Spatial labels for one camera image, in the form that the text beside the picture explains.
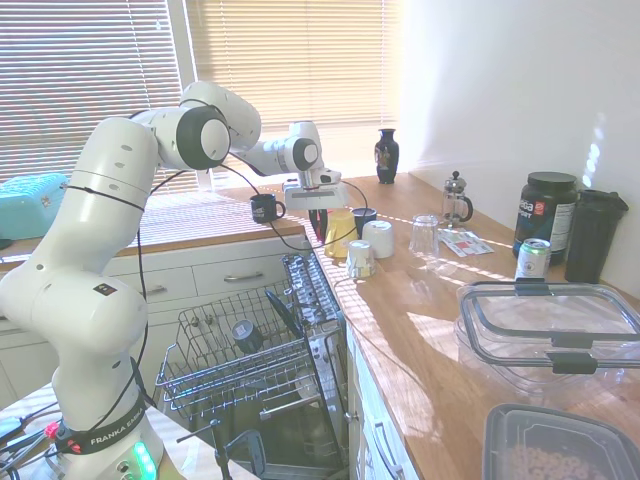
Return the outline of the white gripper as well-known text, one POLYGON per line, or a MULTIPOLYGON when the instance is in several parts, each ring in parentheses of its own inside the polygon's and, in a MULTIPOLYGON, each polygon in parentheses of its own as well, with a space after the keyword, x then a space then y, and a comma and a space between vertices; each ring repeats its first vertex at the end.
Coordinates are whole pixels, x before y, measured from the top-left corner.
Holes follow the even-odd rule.
POLYGON ((321 185, 317 188, 303 188, 297 183, 283 185, 285 206, 288 210, 308 211, 315 238, 319 238, 319 221, 316 210, 325 210, 324 238, 327 240, 331 209, 344 208, 348 202, 348 192, 343 183, 321 185))

